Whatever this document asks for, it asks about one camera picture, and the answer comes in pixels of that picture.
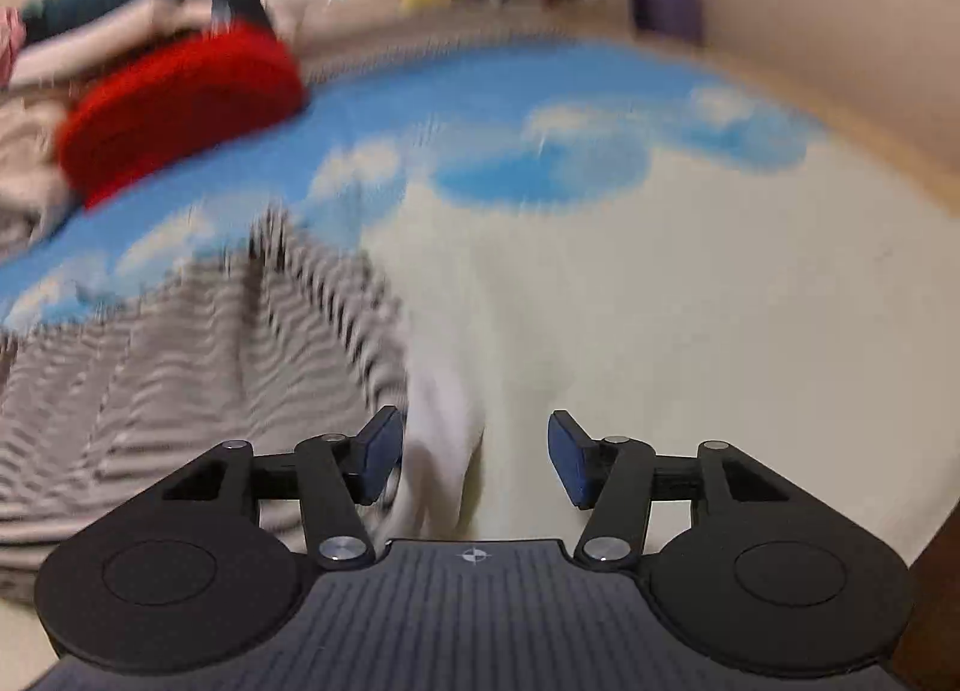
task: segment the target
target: pink cloth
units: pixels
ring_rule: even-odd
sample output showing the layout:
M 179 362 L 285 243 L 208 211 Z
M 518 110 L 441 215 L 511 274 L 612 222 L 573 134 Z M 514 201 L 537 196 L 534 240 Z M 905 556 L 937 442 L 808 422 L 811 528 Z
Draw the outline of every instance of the pink cloth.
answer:
M 6 87 L 16 60 L 27 40 L 27 28 L 14 8 L 0 6 L 0 87 Z

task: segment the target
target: purple object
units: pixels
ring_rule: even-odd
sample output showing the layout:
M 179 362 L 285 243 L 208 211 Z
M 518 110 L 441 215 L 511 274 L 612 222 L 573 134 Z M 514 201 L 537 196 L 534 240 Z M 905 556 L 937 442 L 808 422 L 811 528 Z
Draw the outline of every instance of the purple object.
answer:
M 665 36 L 701 47 L 704 17 L 700 0 L 631 0 L 638 31 Z

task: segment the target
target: red pillow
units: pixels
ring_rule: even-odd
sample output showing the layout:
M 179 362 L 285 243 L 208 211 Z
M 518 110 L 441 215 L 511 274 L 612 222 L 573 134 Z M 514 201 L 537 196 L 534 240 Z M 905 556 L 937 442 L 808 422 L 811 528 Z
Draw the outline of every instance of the red pillow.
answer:
M 176 160 L 291 117 L 304 101 L 286 47 L 237 25 L 104 79 L 61 127 L 59 163 L 89 209 Z

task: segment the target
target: bed sheet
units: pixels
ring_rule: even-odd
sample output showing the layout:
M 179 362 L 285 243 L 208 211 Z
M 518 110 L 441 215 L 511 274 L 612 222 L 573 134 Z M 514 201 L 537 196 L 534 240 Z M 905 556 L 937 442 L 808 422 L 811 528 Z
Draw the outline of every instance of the bed sheet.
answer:
M 955 501 L 957 224 L 811 119 L 622 47 L 330 83 L 4 266 L 0 319 L 133 298 L 277 202 L 387 269 L 418 347 L 449 360 L 422 389 L 482 411 L 469 536 L 576 538 L 554 408 L 664 454 L 726 438 L 907 558 Z M 450 442 L 461 458 L 472 433 Z M 463 466 L 433 466 L 459 485 Z M 651 547 L 683 525 L 683 506 L 658 509 Z

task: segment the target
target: black circular housing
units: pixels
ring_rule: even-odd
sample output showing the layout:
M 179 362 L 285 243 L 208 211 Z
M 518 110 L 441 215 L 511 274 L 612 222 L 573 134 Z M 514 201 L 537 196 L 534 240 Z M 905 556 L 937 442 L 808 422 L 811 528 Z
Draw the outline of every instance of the black circular housing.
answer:
M 674 537 L 650 571 L 656 610 L 712 659 L 780 677 L 856 669 L 910 614 L 904 562 L 827 509 L 738 504 Z
M 37 613 L 66 653 L 115 672 L 165 674 L 241 653 L 283 623 L 294 558 L 246 518 L 168 502 L 61 545 L 37 578 Z

